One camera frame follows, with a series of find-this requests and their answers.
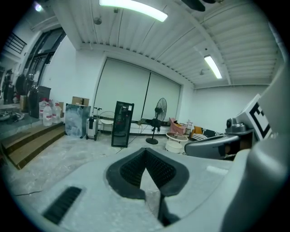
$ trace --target black vent grille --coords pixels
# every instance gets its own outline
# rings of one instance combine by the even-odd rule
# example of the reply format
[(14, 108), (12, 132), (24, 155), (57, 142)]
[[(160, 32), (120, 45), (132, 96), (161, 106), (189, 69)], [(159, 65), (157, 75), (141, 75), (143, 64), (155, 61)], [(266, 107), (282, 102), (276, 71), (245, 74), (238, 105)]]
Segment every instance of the black vent grille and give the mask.
[(77, 187), (67, 188), (43, 213), (43, 216), (54, 224), (59, 224), (81, 191), (82, 190)]
[(146, 168), (158, 188), (172, 180), (176, 169), (158, 157), (147, 153)]
[(145, 156), (140, 154), (121, 166), (120, 174), (128, 183), (140, 188), (144, 170)]

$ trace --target fan base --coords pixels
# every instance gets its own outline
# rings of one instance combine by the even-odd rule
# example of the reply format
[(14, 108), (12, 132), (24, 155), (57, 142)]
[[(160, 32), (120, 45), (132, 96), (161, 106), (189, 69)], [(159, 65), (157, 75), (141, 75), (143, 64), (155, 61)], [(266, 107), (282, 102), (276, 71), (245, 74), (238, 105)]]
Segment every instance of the fan base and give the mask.
[(147, 143), (150, 143), (150, 144), (158, 144), (158, 140), (156, 140), (156, 139), (152, 139), (152, 138), (147, 138), (146, 139), (146, 142)]

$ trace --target plastic container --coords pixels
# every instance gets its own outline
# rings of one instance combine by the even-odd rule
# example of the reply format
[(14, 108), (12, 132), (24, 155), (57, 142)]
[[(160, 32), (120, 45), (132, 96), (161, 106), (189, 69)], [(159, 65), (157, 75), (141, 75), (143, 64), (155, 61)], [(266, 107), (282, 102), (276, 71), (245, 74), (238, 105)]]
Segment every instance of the plastic container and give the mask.
[(39, 103), (39, 119), (43, 119), (44, 108), (46, 107), (46, 104), (46, 98), (43, 98), (42, 101)]
[(50, 108), (53, 108), (53, 101), (52, 100), (49, 100), (48, 102), (49, 102)]
[(61, 110), (59, 103), (55, 103), (55, 106), (53, 107), (53, 123), (60, 123)]
[(53, 111), (49, 106), (49, 103), (46, 103), (46, 107), (43, 110), (43, 125), (51, 126), (53, 124)]

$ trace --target pillow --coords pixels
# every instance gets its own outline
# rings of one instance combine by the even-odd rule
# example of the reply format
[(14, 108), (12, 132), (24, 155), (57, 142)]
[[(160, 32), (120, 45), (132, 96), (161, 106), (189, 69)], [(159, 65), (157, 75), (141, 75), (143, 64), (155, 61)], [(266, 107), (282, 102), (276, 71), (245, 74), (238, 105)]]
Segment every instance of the pillow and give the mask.
[(193, 134), (192, 139), (193, 141), (204, 140), (207, 139), (207, 136), (202, 134)]
[(195, 134), (202, 134), (203, 131), (202, 131), (201, 127), (199, 127), (199, 126), (194, 126), (194, 133), (195, 133)]

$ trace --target ceiling light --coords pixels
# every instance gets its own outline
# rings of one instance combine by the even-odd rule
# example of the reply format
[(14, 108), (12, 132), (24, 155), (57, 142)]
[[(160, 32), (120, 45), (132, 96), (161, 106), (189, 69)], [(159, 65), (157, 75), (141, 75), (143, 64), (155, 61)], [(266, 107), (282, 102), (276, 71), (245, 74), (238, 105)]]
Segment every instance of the ceiling light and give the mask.
[(40, 12), (42, 10), (42, 6), (38, 3), (35, 3), (34, 8), (36, 9), (36, 11)]
[(100, 5), (114, 6), (114, 7), (121, 7), (121, 8), (130, 9), (130, 10), (135, 10), (145, 15), (149, 15), (161, 22), (164, 22), (164, 20), (168, 17), (167, 14), (163, 13), (160, 10), (157, 10), (143, 3), (135, 2), (131, 0), (100, 0)]
[(222, 79), (221, 73), (219, 72), (219, 69), (216, 63), (214, 62), (213, 58), (211, 56), (205, 56), (204, 59), (212, 69), (214, 75), (216, 75), (217, 79)]

